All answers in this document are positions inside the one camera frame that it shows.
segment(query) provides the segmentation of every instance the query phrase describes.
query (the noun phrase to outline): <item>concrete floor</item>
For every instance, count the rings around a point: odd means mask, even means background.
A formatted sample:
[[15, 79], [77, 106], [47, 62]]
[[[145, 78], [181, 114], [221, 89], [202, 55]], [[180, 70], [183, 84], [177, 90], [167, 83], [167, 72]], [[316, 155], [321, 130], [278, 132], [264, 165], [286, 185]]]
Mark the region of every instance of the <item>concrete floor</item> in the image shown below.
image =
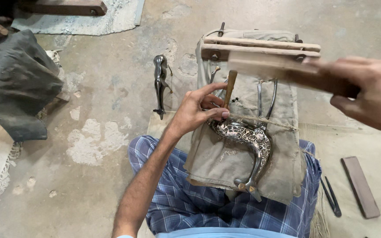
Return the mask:
[[[97, 138], [92, 129], [100, 128], [106, 141], [114, 134], [111, 142], [127, 145], [144, 134], [156, 107], [152, 59], [157, 54], [167, 55], [174, 73], [174, 93], [166, 93], [165, 105], [175, 111], [185, 92], [196, 88], [197, 41], [223, 21], [230, 29], [299, 33], [304, 42], [320, 44], [326, 60], [381, 58], [381, 1], [375, 0], [146, 1], [141, 26], [133, 30], [37, 35], [45, 50], [63, 49], [71, 101], [48, 115], [48, 139], [25, 142], [17, 166], [10, 168], [11, 182], [0, 202], [0, 238], [108, 237], [118, 200], [133, 176], [127, 146], [95, 142], [99, 147], [82, 151], [73, 137]], [[300, 121], [358, 126], [329, 99], [298, 89]], [[99, 159], [83, 160], [88, 152]], [[30, 177], [34, 186], [27, 185]]]

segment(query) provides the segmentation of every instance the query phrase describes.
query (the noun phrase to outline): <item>blue checkered trousers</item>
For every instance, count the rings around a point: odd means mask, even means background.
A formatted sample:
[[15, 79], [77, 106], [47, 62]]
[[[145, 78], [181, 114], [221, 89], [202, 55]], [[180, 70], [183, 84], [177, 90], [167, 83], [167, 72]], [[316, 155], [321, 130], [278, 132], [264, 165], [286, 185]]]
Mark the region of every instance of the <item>blue checkered trousers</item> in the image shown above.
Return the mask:
[[[158, 139], [151, 136], [139, 136], [130, 142], [128, 154], [134, 175], [157, 143]], [[299, 145], [311, 154], [315, 153], [313, 143], [299, 140]], [[310, 236], [321, 167], [309, 154], [305, 154], [307, 167], [301, 196], [294, 197], [289, 206], [265, 197], [259, 203], [247, 192], [230, 201], [224, 189], [193, 186], [186, 181], [188, 174], [183, 168], [187, 156], [174, 149], [162, 172], [146, 214], [146, 222], [154, 235], [193, 227], [240, 227], [295, 237]]]

